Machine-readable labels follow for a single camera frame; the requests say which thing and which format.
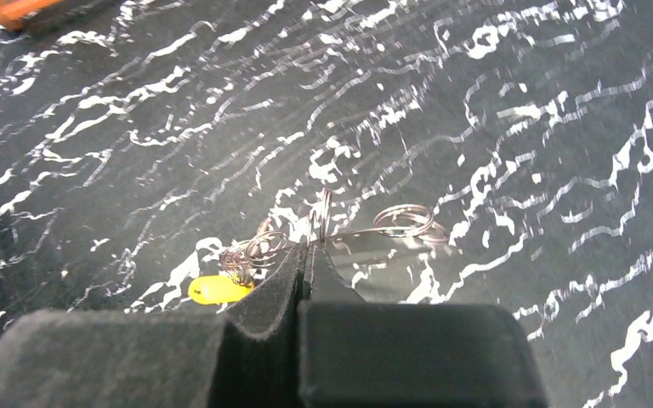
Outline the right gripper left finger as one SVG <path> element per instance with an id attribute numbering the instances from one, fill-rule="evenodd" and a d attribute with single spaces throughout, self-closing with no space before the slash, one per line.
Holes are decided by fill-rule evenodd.
<path id="1" fill-rule="evenodd" d="M 0 338 L 0 407 L 294 407 L 306 245 L 219 314 L 40 310 Z"/>

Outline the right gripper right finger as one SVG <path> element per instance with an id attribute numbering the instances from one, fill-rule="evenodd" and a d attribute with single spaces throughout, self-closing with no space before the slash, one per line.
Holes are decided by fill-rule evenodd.
<path id="1" fill-rule="evenodd" d="M 321 245 L 304 263 L 298 398 L 305 407 L 545 407 L 525 332 L 490 304 L 368 303 Z"/>

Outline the yellow tagged key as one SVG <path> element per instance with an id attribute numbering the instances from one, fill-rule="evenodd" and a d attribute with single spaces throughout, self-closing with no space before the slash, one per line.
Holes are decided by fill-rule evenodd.
<path id="1" fill-rule="evenodd" d="M 200 276 L 188 287 L 189 298 L 200 305 L 235 303 L 247 296 L 255 285 L 240 285 L 222 275 Z"/>

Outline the white keyring holder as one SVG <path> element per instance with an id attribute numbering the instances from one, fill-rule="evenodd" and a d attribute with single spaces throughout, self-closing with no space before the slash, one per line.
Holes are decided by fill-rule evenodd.
<path id="1" fill-rule="evenodd" d="M 322 191 L 317 208 L 308 216 L 306 240 L 311 243 L 312 235 L 321 244 L 341 244 L 347 238 L 359 238 L 375 234 L 399 242 L 419 242 L 424 246 L 444 246 L 449 238 L 445 228 L 434 220 L 433 211 L 418 204 L 400 204 L 379 212 L 372 226 L 347 232 L 328 234 L 331 219 L 332 192 Z M 275 264 L 279 253 L 294 247 L 285 232 L 271 225 L 266 218 L 257 228 L 254 237 L 238 241 L 219 255 L 219 264 L 224 272 L 239 286 L 255 286 L 258 280 L 254 274 Z"/>

